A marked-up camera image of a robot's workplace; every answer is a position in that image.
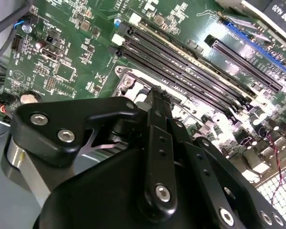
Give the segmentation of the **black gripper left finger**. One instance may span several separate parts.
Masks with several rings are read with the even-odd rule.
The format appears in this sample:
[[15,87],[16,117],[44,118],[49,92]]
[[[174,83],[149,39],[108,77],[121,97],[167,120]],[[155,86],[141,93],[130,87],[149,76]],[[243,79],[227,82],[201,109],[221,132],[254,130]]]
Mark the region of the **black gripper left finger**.
[[60,184],[120,152],[174,155],[163,93],[148,93],[147,111],[122,96],[22,105],[12,118],[7,159],[42,210]]

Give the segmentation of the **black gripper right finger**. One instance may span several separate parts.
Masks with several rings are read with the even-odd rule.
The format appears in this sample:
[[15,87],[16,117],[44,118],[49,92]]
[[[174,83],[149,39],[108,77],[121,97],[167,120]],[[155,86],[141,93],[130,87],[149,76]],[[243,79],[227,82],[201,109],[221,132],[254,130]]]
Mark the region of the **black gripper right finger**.
[[286,229],[279,212],[209,140],[192,140],[185,126],[172,118],[173,101],[167,92],[163,93],[174,156],[184,166],[186,198],[195,201],[199,228]]

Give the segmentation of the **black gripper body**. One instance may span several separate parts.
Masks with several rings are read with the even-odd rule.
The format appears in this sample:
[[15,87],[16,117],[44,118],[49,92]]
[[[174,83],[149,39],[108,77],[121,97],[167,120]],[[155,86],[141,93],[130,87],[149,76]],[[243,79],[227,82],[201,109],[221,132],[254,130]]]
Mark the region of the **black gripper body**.
[[193,173],[170,150],[125,150],[63,182],[37,229],[211,229]]

